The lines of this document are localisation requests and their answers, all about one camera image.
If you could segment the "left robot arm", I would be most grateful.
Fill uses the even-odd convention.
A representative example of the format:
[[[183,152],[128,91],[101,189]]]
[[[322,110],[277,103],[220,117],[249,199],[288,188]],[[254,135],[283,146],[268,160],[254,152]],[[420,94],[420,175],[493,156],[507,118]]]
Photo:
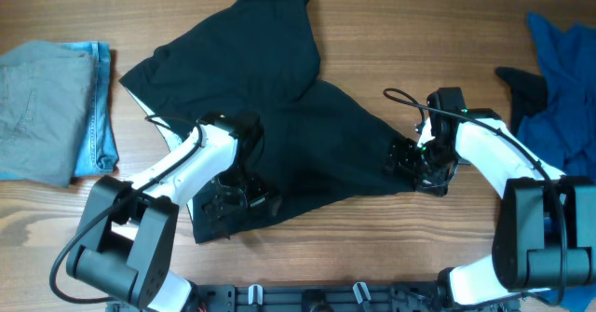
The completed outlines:
[[[131,181],[110,176],[91,188],[75,236],[52,266],[104,292],[102,301],[139,311],[202,307],[193,283],[169,269],[181,208],[201,189],[198,217],[209,234],[227,237],[257,210],[270,211],[278,191],[251,174],[246,161],[262,139],[258,115],[209,113],[189,137]]]

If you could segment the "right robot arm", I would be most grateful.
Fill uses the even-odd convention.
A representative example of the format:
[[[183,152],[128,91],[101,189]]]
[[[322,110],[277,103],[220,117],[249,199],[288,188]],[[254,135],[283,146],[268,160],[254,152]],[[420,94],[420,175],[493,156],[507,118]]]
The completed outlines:
[[[467,108],[460,88],[439,88],[425,104],[397,88],[391,101],[422,116],[417,142],[390,153],[390,167],[417,192],[438,197],[461,164],[475,167],[501,199],[492,251],[440,272],[434,307],[469,310],[533,297],[560,305],[567,290],[595,283],[595,184],[567,176],[516,140],[491,109]]]

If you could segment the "black shorts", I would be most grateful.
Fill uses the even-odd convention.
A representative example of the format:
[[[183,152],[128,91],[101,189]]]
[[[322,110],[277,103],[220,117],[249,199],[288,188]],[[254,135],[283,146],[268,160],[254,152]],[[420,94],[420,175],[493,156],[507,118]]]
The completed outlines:
[[[189,121],[218,112],[256,114],[264,130],[246,162],[279,191],[272,205],[212,222],[214,193],[194,200],[193,234],[205,243],[279,224],[333,202],[413,190],[396,168],[405,138],[336,86],[319,79],[309,0],[237,0],[158,47],[120,82],[180,137]]]

